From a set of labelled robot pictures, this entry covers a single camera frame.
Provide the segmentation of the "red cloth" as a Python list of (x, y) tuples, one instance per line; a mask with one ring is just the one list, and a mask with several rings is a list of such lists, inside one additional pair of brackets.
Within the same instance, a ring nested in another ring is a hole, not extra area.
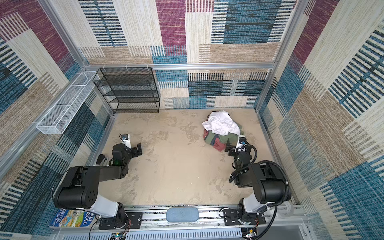
[(203, 127), (204, 127), (204, 134), (203, 134), (204, 141), (210, 146), (212, 146), (214, 149), (218, 150), (219, 152), (222, 152), (227, 146), (227, 140), (224, 140), (226, 136), (219, 135), (214, 133), (213, 131), (207, 130), (205, 125), (203, 125)]

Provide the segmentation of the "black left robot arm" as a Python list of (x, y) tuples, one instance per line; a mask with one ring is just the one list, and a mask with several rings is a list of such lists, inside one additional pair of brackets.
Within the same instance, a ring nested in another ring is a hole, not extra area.
[(100, 217), (100, 230), (122, 229), (131, 226), (132, 220), (124, 205), (99, 194), (99, 183), (123, 179), (133, 158), (143, 154), (142, 144), (133, 148), (125, 144), (113, 146), (112, 163), (108, 166), (75, 166), (67, 170), (64, 179), (53, 194), (57, 208), (82, 210)]

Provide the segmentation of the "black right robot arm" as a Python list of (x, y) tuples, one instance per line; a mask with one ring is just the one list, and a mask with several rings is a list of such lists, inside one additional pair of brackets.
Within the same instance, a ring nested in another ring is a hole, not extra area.
[(242, 198), (235, 211), (224, 210), (227, 225), (264, 224), (263, 214), (291, 199), (288, 177), (283, 168), (269, 160), (257, 161), (255, 146), (226, 146), (225, 151), (233, 157), (229, 183), (238, 188), (251, 188), (253, 192)]

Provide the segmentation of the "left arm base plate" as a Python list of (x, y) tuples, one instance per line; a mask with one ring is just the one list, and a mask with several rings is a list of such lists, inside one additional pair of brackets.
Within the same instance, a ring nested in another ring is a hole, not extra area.
[(125, 230), (139, 229), (142, 224), (142, 212), (128, 212), (123, 215), (122, 219), (118, 217), (101, 218), (99, 230)]

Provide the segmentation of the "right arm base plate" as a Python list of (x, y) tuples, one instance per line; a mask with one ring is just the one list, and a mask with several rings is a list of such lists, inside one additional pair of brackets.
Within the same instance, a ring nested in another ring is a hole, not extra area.
[(220, 211), (226, 226), (264, 225), (266, 219), (262, 214), (240, 212), (236, 209), (223, 209)]

